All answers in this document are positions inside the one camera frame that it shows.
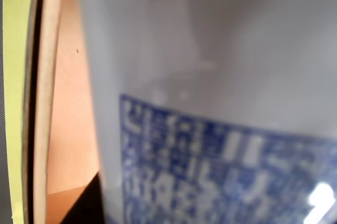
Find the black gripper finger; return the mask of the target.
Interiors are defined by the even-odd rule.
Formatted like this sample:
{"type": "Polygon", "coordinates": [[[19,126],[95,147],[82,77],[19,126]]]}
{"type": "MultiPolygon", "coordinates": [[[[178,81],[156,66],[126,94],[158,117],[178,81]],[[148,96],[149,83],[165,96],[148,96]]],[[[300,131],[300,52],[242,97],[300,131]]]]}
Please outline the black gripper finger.
{"type": "Polygon", "coordinates": [[[97,173],[62,220],[62,224],[104,224],[100,176],[97,173]]]}

